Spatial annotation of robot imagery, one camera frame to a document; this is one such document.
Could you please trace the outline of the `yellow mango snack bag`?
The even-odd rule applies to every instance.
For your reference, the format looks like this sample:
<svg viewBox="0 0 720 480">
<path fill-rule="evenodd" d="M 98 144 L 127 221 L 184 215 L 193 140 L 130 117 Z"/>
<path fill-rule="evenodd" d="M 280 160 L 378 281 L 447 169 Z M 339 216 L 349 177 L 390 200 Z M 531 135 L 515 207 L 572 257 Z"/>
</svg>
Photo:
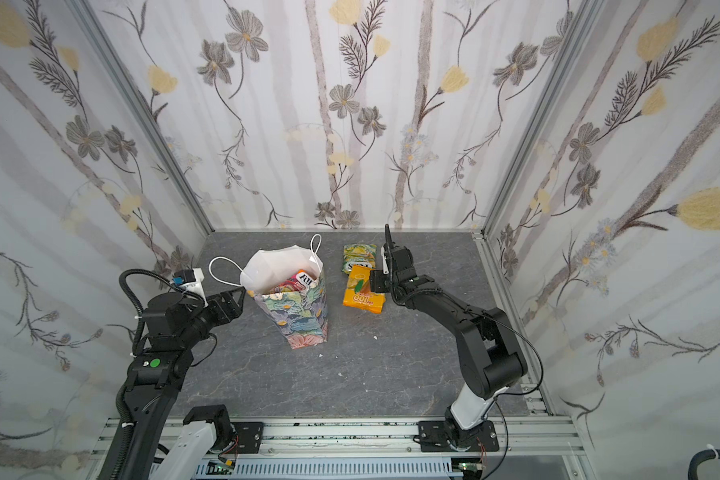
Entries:
<svg viewBox="0 0 720 480">
<path fill-rule="evenodd" d="M 385 303 L 385 295 L 374 293 L 370 288 L 371 269 L 363 265 L 353 265 L 343 296 L 343 305 L 380 314 Z"/>
</svg>

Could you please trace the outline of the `floral paper gift bag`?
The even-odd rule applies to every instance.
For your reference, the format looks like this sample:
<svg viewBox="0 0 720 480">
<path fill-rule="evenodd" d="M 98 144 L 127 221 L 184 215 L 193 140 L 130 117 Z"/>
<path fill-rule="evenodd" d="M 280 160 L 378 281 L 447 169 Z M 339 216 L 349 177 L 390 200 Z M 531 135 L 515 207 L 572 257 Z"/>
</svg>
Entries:
<svg viewBox="0 0 720 480">
<path fill-rule="evenodd" d="M 293 245 L 277 250 L 259 250 L 245 266 L 228 257 L 216 256 L 208 263 L 208 272 L 219 283 L 244 287 L 246 294 L 275 324 L 292 349 L 316 346 L 328 340 L 325 270 L 318 255 L 321 244 L 322 235 L 317 233 L 307 247 Z M 239 271 L 239 279 L 231 281 L 215 275 L 213 266 L 218 261 L 232 264 Z M 300 269 L 318 278 L 310 289 L 270 293 L 276 285 Z"/>
</svg>

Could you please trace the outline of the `Fox's fruits candy bag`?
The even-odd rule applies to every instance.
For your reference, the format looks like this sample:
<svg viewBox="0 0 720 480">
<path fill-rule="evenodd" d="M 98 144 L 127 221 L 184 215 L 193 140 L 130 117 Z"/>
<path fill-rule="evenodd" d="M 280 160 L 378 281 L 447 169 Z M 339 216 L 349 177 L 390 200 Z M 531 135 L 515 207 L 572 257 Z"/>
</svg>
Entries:
<svg viewBox="0 0 720 480">
<path fill-rule="evenodd" d="M 283 280 L 281 283 L 276 285 L 271 291 L 271 294 L 276 293 L 294 293 L 303 292 L 310 289 L 318 278 L 314 277 L 310 272 L 300 269 L 295 274 Z"/>
</svg>

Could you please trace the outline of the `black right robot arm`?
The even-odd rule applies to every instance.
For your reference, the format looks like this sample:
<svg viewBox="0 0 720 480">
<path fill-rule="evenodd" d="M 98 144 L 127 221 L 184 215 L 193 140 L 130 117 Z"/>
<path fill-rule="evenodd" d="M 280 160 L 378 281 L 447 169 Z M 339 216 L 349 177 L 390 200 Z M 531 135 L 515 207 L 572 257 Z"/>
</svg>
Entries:
<svg viewBox="0 0 720 480">
<path fill-rule="evenodd" d="M 388 294 L 398 306 L 423 313 L 455 339 L 464 386 L 441 422 L 418 424 L 423 452 L 497 451 L 495 428 L 487 418 L 501 395 L 528 373 L 522 344 L 529 341 L 509 325 L 506 313 L 469 304 L 416 272 L 410 250 L 395 243 L 385 227 L 382 267 L 370 274 L 370 289 Z"/>
</svg>

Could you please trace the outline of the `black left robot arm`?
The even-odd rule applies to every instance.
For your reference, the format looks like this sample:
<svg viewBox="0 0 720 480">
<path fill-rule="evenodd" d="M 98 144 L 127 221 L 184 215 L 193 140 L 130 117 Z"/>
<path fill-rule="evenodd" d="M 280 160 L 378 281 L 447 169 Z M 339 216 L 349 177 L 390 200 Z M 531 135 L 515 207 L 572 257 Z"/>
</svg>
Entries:
<svg viewBox="0 0 720 480">
<path fill-rule="evenodd" d="M 169 290 L 144 305 L 128 284 L 136 275 L 154 278 Z M 160 434 L 195 364 L 192 349 L 211 338 L 214 328 L 241 316 L 246 290 L 235 285 L 204 298 L 141 268 L 123 271 L 118 282 L 136 309 L 137 329 L 132 341 L 133 359 L 115 396 L 119 425 L 99 477 L 146 479 Z"/>
</svg>

